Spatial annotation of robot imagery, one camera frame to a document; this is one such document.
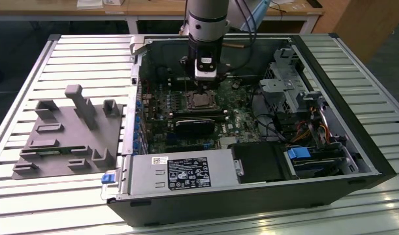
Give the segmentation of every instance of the wooden desk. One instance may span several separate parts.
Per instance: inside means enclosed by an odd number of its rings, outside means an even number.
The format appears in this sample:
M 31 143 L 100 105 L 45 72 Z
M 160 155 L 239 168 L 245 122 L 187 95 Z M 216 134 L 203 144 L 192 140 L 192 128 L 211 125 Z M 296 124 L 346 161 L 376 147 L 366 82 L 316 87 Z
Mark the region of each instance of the wooden desk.
M 128 3 L 77 10 L 77 0 L 0 0 L 0 21 L 125 21 Z
M 291 4 L 282 4 L 279 10 L 268 8 L 264 21 L 304 21 L 300 33 L 311 33 L 318 17 L 324 14 L 323 8 L 312 8 L 306 0 L 295 0 Z M 137 21 L 183 20 L 184 0 L 129 0 L 128 27 L 132 34 L 137 33 Z
M 77 10 L 77 0 L 0 0 L 0 21 L 127 21 L 131 34 L 137 34 L 137 21 L 183 20 L 184 0 L 125 0 L 121 6 Z M 282 4 L 286 11 L 268 9 L 265 21 L 303 21 L 302 33 L 311 33 L 323 8 L 306 0 Z

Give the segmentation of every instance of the aluminum extrusion table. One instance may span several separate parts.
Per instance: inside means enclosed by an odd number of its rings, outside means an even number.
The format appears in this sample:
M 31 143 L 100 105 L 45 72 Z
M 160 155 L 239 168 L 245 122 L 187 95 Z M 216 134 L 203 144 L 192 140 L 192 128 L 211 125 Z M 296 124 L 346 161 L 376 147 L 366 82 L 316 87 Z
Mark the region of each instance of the aluminum extrusion table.
M 399 234 L 399 104 L 340 39 L 328 35 L 303 40 L 398 173 L 375 188 L 312 209 L 132 228 L 100 198 L 103 174 L 12 180 L 37 118 L 37 100 L 69 106 L 63 89 L 80 84 L 93 104 L 109 98 L 127 103 L 129 39 L 131 35 L 68 35 L 47 42 L 0 126 L 0 234 Z

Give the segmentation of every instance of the warning label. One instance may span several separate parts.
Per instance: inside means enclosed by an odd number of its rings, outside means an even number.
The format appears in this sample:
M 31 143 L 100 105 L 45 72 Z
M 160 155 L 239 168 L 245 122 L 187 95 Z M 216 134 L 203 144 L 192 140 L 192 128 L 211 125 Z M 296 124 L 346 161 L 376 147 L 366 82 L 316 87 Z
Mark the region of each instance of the warning label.
M 211 187 L 207 158 L 167 160 L 167 172 L 171 190 Z

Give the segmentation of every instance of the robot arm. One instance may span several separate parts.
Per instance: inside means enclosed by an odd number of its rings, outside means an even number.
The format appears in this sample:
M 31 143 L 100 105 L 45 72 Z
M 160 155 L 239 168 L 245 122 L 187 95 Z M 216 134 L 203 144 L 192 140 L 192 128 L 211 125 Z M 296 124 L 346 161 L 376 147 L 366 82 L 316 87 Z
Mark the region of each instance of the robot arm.
M 268 0 L 187 0 L 183 30 L 188 34 L 188 56 L 181 59 L 181 64 L 199 86 L 224 79 L 228 67 L 220 64 L 220 52 L 228 28 L 253 31 L 252 17 L 259 25 L 268 4 Z

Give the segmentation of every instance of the metal bracket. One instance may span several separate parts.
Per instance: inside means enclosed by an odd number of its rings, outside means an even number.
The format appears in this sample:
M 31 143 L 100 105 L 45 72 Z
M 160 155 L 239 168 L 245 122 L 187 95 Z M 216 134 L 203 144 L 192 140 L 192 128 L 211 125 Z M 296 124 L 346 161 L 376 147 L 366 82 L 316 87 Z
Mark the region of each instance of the metal bracket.
M 145 45 L 145 38 L 144 38 L 144 36 L 143 35 L 135 35 L 135 36 L 132 36 L 131 40 L 129 40 L 131 54 L 132 55 L 140 54 L 145 50 L 144 45 Z

